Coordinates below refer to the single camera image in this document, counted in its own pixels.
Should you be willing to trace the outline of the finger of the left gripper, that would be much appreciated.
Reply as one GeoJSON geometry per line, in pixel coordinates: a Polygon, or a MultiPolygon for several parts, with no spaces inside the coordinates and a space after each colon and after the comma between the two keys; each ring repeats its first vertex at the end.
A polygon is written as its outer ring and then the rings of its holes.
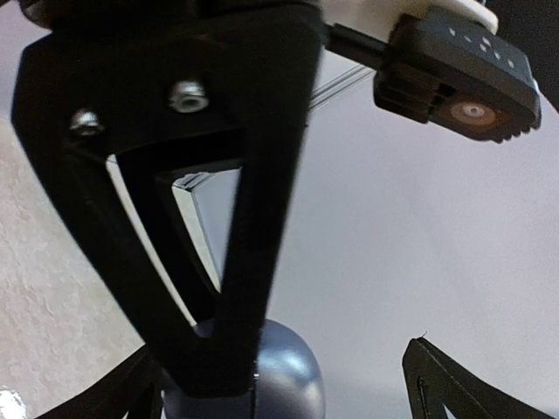
{"type": "Polygon", "coordinates": [[[160,418],[162,368],[142,346],[82,393],[42,414],[61,418],[160,418]]]}

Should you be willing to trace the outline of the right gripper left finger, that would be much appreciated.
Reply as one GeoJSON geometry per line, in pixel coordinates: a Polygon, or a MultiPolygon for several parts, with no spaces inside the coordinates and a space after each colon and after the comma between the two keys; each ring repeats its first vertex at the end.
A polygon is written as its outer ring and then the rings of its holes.
{"type": "Polygon", "coordinates": [[[17,137],[186,395],[252,385],[322,39],[318,17],[214,17],[23,51],[17,137]]]}

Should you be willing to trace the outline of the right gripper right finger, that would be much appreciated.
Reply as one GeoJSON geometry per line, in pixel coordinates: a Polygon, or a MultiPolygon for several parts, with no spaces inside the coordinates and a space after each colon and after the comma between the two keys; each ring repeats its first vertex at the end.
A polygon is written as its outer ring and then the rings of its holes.
{"type": "Polygon", "coordinates": [[[402,359],[413,418],[549,418],[550,415],[482,381],[423,337],[402,359]]]}

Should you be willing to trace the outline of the blue earbud charging case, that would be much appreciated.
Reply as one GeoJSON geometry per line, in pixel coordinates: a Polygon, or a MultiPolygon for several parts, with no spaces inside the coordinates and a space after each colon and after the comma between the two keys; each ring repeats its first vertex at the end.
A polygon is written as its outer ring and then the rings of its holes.
{"type": "Polygon", "coordinates": [[[236,397],[185,395],[165,373],[163,418],[324,418],[326,394],[319,363],[291,328],[268,319],[249,392],[236,397]]]}

